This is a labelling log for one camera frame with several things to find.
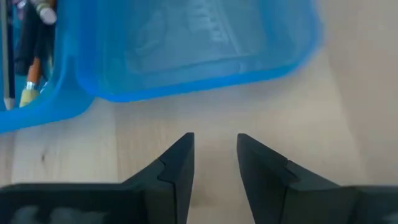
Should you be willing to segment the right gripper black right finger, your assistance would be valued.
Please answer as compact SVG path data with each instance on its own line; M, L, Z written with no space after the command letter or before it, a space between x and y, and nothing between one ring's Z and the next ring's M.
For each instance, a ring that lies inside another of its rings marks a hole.
M397 223L396 186L340 186L247 134L237 154L255 223Z

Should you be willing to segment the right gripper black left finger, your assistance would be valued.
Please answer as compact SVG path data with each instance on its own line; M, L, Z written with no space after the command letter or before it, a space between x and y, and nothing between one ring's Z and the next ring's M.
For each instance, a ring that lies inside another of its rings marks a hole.
M1 188L1 223L186 223L195 136L116 183L28 183Z

